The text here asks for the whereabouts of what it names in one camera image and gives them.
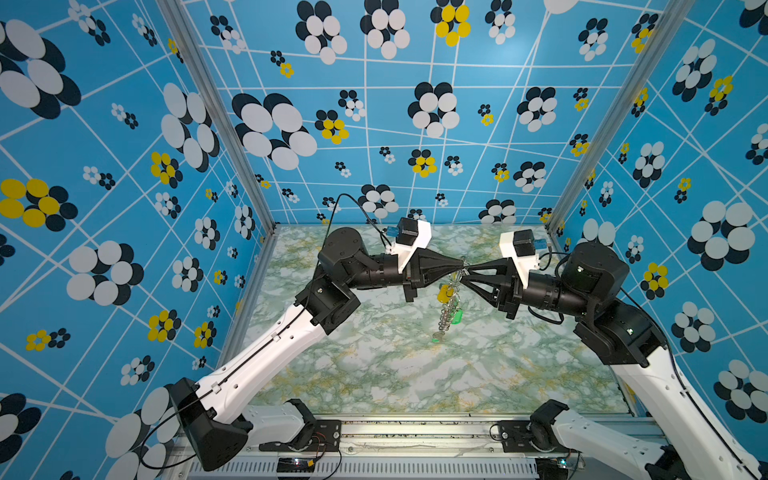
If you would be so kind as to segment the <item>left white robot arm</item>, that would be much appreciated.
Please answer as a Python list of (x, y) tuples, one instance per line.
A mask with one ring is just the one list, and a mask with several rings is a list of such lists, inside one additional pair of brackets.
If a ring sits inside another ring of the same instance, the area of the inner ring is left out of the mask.
[(372, 255), (356, 229), (330, 232), (311, 280), (262, 336), (200, 380), (171, 386), (177, 419), (204, 470), (224, 466), (251, 444), (310, 445), (317, 420), (302, 401), (256, 407), (253, 397), (352, 315), (360, 305), (356, 291), (403, 287), (413, 301), (418, 289), (461, 270), (462, 260), (429, 249), (431, 234), (428, 222), (404, 218), (395, 242)]

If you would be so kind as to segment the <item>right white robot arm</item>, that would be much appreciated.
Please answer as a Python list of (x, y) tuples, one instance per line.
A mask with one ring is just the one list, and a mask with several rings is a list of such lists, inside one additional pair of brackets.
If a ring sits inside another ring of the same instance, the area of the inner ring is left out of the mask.
[(577, 245), (553, 275), (521, 270), (515, 258), (467, 267), (462, 284), (508, 317), (522, 305), (573, 317), (576, 336), (634, 391), (667, 439), (642, 442), (549, 400), (530, 417), (532, 446), (575, 450), (635, 479), (766, 478), (766, 463), (727, 431), (679, 369), (663, 329), (619, 299), (629, 272), (598, 241)]

